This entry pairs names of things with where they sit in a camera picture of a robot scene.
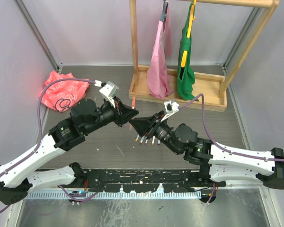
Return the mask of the orange marker pen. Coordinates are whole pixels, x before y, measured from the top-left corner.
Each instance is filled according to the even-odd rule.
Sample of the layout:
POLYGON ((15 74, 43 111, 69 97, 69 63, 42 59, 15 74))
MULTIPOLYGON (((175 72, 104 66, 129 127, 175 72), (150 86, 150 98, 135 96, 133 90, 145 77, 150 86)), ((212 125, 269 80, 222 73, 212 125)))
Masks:
MULTIPOLYGON (((135 109, 135 96, 132 98, 132 109, 135 109)), ((132 130, 132 125, 129 124, 129 130, 132 130)))

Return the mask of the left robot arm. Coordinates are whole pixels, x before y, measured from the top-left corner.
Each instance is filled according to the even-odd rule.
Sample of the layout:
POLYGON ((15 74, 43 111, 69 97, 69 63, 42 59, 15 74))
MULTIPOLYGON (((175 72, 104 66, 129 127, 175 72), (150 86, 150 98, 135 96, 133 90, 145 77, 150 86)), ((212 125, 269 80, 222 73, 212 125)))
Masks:
POLYGON ((35 145, 18 158, 0 166, 0 201, 11 205, 29 193, 57 185, 81 187, 86 174, 79 163, 38 172, 51 159, 83 143, 90 133, 113 122, 121 127, 139 112, 114 97, 114 105, 105 101, 100 107, 91 99, 82 99, 71 108, 70 117, 49 130, 40 145, 35 145))

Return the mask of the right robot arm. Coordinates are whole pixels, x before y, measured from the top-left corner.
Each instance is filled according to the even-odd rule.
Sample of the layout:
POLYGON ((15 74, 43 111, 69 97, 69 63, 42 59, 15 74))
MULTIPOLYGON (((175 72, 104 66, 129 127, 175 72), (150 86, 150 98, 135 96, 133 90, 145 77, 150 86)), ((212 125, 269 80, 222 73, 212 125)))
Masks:
POLYGON ((200 167, 198 181, 203 186, 225 181, 255 181, 265 187, 284 190, 284 151, 251 151, 229 147, 198 137, 182 123, 168 126, 164 112, 129 121, 136 132, 147 139, 155 137, 185 161, 200 167))

